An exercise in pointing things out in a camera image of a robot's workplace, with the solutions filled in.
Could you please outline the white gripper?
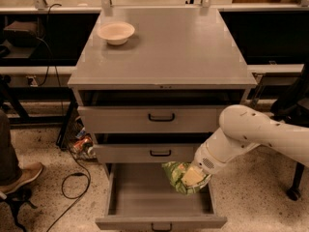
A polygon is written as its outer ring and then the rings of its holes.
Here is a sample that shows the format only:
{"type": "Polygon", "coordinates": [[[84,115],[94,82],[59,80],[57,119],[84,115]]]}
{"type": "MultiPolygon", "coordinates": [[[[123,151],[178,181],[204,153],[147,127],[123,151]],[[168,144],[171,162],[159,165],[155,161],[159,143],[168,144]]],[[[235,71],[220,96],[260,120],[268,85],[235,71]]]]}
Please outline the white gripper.
{"type": "Polygon", "coordinates": [[[201,169],[196,166],[188,167],[182,177],[182,182],[188,187],[193,187],[202,182],[206,174],[216,174],[226,166],[225,162],[221,162],[211,155],[206,143],[201,144],[196,150],[192,163],[201,169]]]}

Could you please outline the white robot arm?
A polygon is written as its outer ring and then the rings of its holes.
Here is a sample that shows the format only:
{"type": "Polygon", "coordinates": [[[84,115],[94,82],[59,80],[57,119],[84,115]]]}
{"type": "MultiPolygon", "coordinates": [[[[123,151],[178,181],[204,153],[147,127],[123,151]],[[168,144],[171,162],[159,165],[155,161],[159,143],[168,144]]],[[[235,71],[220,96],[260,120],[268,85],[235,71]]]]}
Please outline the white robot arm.
{"type": "Polygon", "coordinates": [[[197,149],[182,177],[187,187],[202,186],[237,156],[267,146],[305,166],[309,165],[309,129],[277,122],[244,105],[226,107],[219,128],[197,149]]]}

